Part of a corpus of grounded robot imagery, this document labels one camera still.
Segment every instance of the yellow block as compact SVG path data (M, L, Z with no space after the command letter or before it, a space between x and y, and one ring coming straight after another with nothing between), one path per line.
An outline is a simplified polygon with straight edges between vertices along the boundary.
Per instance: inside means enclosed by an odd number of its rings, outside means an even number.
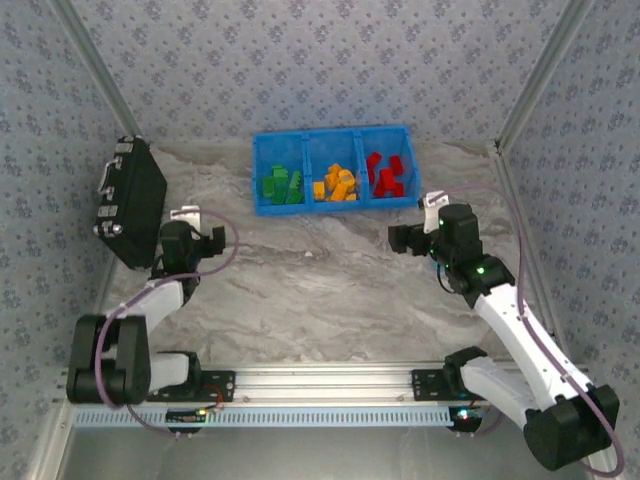
M338 183L340 183L340 179L338 178L337 173L330 173L329 175L325 175L324 180L327 185L327 190L329 190L330 192L333 192Z
M347 196L347 186L344 183L339 183L336 189L333 191L330 200L332 202L342 202Z
M314 200L324 200L324 182L313 182L313 198Z
M340 173L341 170L342 170L342 167L337 163L334 163L329 167L329 173L335 173L336 175Z
M344 183L347 186L347 192L351 193L356 188L356 179L353 177L353 173L349 170L340 170L338 173L338 178L340 182Z

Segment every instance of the gray marble table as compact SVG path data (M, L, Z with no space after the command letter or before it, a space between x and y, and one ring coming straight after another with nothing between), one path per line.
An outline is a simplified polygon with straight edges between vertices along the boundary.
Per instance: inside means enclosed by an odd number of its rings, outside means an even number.
M423 189L494 182L483 144L415 144ZM200 205L240 231L237 259L202 281L191 301L150 337L152 349L196 351L204 363L437 360L478 345L508 354L461 297L436 281L430 260L396 255L387 226L418 223L416 209L258 218L251 194L251 148L171 145L153 149L168 183L166 207ZM474 192L485 250L516 273L517 244L506 208ZM210 228L212 220L203 217ZM221 257L201 263L210 269ZM118 265L107 305L147 275Z

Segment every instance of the patterned wallpaper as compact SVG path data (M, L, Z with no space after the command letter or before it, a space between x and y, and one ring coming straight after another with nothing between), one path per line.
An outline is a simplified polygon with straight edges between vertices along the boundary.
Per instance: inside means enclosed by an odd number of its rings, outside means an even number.
M22 478L51 372L92 307L106 251L95 186L119 127L38 0L0 3L0 478Z
M566 0L77 0L151 139L406 123L495 138Z
M596 2L509 154L572 353L640 478L640 4Z

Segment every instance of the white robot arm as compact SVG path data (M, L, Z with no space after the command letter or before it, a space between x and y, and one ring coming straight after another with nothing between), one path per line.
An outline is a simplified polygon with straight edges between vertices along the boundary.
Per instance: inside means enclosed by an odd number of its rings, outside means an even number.
M198 207L185 206L171 212L171 221L160 229L162 255L156 259L151 280L130 301L106 315L84 315L76 324L67 397L74 403L98 403L94 365L98 355L102 379L109 398L116 404L136 404L150 392L170 386L189 385L199 372L192 352L149 351L149 335L168 315L180 309L199 284L194 274L202 258L219 255L225 248L224 227L212 230L211 237L199 232ZM115 315L114 328L105 337L105 347L97 352L98 337L107 318Z
M530 327L566 373L558 371L520 317L513 275L500 259L483 252L478 219L471 207L449 205L441 193L431 192L419 201L424 210L422 224L389 227L391 248L396 253L409 248L414 256L429 255L437 263L438 275L444 267L453 289L450 293L462 295L491 326L525 379L501 369L482 350L465 349L458 352L461 355L450 356L456 357L455 365L445 361L452 390L491 402L523 430L531 452L550 470L608 447L611 439L602 424L564 377L573 378L613 426L619 409L617 396L608 385L594 386L558 348L525 302Z

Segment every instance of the black briefcase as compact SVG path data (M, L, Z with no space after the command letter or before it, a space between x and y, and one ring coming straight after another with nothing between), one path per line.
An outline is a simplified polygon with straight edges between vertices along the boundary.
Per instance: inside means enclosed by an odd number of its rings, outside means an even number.
M150 268L156 252L167 181L149 145L122 137L104 166L93 233L131 269Z

